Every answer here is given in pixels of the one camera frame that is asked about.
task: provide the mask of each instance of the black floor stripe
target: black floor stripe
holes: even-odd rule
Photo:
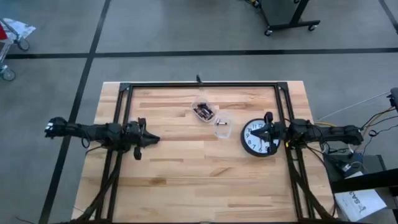
[[[398,47],[370,48],[370,49],[197,50],[197,51],[175,51],[175,52],[97,53],[95,54],[95,58],[229,56],[229,55],[375,54],[375,53],[396,53],[396,52],[398,52]]]
[[[233,55],[308,55],[308,54],[379,54],[397,53],[398,47],[366,49],[299,49],[299,50],[190,50],[170,52],[109,52],[76,54],[12,54],[7,59],[28,58],[130,58],[172,56],[233,56]]]
[[[95,35],[94,35],[93,41],[91,43],[90,52],[89,52],[88,58],[86,60],[85,67],[83,69],[83,73],[81,74],[81,78],[80,78],[79,86],[78,86],[78,89],[76,92],[75,100],[73,102],[72,110],[70,112],[69,122],[76,121],[80,103],[81,103],[81,99],[83,98],[83,92],[86,87],[88,74],[90,72],[91,64],[93,63],[93,59],[95,56],[95,51],[98,46],[98,42],[100,41],[102,28],[104,25],[106,13],[108,12],[110,3],[111,3],[111,0],[105,0],[103,9],[101,11],[101,16],[99,18],[98,25],[97,25],[97,28],[95,31]],[[54,172],[52,174],[49,191],[47,192],[47,196],[45,198],[45,202],[44,202],[44,206],[43,206],[42,213],[40,216],[39,224],[47,224],[49,222],[52,205],[54,203],[54,199],[57,194],[57,189],[58,189],[58,185],[60,182],[63,165],[65,164],[65,159],[67,156],[69,144],[70,144],[70,137],[65,137],[62,140],[57,163],[55,164]]]
[[[6,59],[88,58],[89,53],[65,54],[9,54]]]
[[[397,34],[398,34],[398,22],[395,19],[394,15],[392,15],[392,12],[390,11],[390,9],[388,8],[385,0],[379,0],[379,3],[381,5],[381,7],[384,9],[384,12],[386,12],[388,18],[390,19],[392,25],[394,26]]]

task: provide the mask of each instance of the clock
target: clock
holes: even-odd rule
[[[243,127],[241,132],[241,142],[244,150],[254,156],[266,157],[276,153],[276,150],[271,150],[270,141],[267,138],[259,138],[252,134],[252,131],[264,128],[265,125],[266,123],[262,118],[252,119]],[[278,148],[280,140],[273,139],[272,143]]]

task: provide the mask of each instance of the black clock rim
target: black clock rim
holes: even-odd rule
[[[265,154],[265,153],[258,153],[258,152],[255,152],[255,151],[253,151],[253,150],[246,144],[246,141],[244,140],[244,130],[245,130],[246,127],[247,127],[251,122],[253,122],[253,121],[264,121],[264,119],[263,119],[263,118],[255,118],[255,119],[252,119],[252,120],[248,121],[248,122],[244,125],[244,127],[243,127],[243,129],[242,129],[242,131],[241,131],[241,144],[242,144],[244,150],[245,150],[246,152],[248,152],[248,153],[249,153],[250,155],[252,155],[252,156],[257,156],[257,157],[272,156],[273,154],[268,154],[268,153]]]

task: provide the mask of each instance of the white paper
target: white paper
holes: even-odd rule
[[[361,171],[347,177],[363,175]],[[335,194],[336,202],[346,217],[356,222],[380,209],[387,207],[379,194],[374,189],[357,190]]]

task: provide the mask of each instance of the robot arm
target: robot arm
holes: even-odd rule
[[[276,151],[274,139],[286,140],[291,146],[304,147],[310,142],[341,141],[346,144],[360,145],[363,137],[359,132],[360,128],[347,125],[342,127],[319,127],[311,124],[309,120],[294,119],[290,126],[285,129],[281,122],[272,122],[271,112],[264,116],[265,125],[263,128],[251,131],[251,134],[271,144],[271,150]]]
[[[128,151],[130,146],[136,145],[134,157],[141,159],[141,147],[159,142],[160,137],[146,130],[145,118],[131,121],[125,126],[117,123],[84,125],[68,123],[57,117],[50,119],[45,129],[46,138],[73,136],[87,141],[98,141],[104,148],[116,151]]]

